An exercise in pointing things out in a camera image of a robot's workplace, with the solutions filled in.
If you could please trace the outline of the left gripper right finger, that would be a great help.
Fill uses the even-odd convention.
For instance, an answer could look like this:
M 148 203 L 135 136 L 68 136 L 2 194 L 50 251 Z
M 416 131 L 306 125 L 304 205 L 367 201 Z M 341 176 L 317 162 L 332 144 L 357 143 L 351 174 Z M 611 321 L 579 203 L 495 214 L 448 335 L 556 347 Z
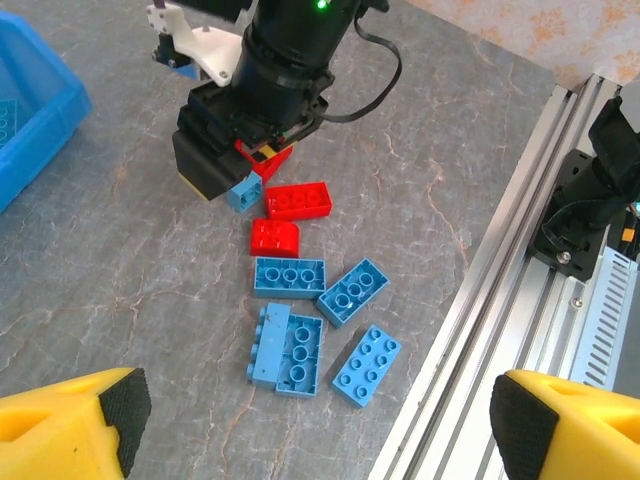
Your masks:
M 637 479 L 639 400 L 510 370 L 494 383 L 492 435 L 509 479 Z

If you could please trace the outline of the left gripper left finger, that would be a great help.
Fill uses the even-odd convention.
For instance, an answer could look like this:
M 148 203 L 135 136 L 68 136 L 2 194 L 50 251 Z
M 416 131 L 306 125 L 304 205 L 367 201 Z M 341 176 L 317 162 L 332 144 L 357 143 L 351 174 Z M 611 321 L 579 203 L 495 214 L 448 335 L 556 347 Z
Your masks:
M 142 368 L 113 368 L 3 397 L 1 477 L 126 479 L 151 409 Z

